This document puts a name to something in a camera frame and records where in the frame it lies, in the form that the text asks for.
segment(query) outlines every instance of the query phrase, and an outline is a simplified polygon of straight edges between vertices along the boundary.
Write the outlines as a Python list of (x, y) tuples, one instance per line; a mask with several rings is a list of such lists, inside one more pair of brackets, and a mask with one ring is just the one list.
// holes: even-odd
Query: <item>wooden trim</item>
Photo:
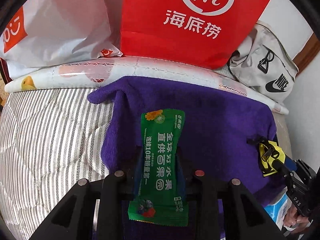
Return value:
[(319, 51), (320, 41), (313, 33), (302, 51), (300, 51), (298, 55), (293, 59), (293, 62), (299, 69), (297, 75), (299, 75), (311, 63), (311, 61), (316, 57)]

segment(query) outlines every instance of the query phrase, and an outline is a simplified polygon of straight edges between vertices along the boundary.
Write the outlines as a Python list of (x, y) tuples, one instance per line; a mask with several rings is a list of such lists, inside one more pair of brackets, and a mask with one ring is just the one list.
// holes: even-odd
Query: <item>yellow object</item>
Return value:
[(269, 141), (269, 143), (274, 147), (276, 151), (273, 152), (271, 156), (266, 156), (266, 152), (268, 151), (268, 147), (265, 146), (263, 143), (259, 143), (259, 152), (260, 152), (260, 158), (262, 165), (264, 169), (268, 172), (263, 171), (263, 176), (269, 176), (274, 173), (277, 173), (277, 171), (272, 167), (272, 163), (274, 160), (279, 160), (282, 163), (285, 161), (285, 154), (281, 147), (277, 145), (276, 142)]
[(162, 110), (157, 110), (157, 111), (146, 113), (145, 118), (148, 121), (154, 120), (158, 115), (161, 115), (162, 112), (163, 112)]
[(31, 76), (27, 76), (24, 78), (24, 80), (22, 80), (21, 89), (23, 91), (36, 89)]

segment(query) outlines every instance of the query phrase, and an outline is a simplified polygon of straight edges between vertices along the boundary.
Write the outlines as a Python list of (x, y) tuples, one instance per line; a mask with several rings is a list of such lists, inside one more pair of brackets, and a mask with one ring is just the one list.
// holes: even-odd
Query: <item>red bag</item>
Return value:
[(124, 0), (121, 51), (215, 69), (252, 30), (269, 0)]

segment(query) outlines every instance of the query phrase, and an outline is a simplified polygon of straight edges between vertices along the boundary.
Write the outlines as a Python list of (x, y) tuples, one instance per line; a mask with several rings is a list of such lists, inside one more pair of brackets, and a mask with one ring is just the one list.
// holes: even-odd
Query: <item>green wet wipe packet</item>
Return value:
[(143, 165), (129, 219), (164, 226), (187, 226), (188, 204), (178, 193), (176, 150), (185, 114), (164, 109), (141, 115)]

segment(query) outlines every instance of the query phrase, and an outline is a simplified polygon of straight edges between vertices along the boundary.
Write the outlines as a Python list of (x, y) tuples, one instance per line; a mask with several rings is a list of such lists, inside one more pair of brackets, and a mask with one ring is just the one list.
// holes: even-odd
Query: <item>purple cloth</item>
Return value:
[[(257, 136), (272, 140), (276, 135), (272, 113), (263, 103), (226, 91), (146, 77), (123, 77), (92, 92), (88, 100), (95, 104), (114, 101), (101, 149), (111, 172), (132, 158), (136, 145), (141, 146), (141, 114), (175, 108), (186, 113), (178, 146), (195, 169), (224, 181), (240, 179), (264, 206), (284, 188), (279, 176), (263, 177), (257, 149), (246, 142)], [(190, 215), (189, 224), (188, 228), (170, 228), (128, 220), (124, 232), (126, 239), (192, 239)]]

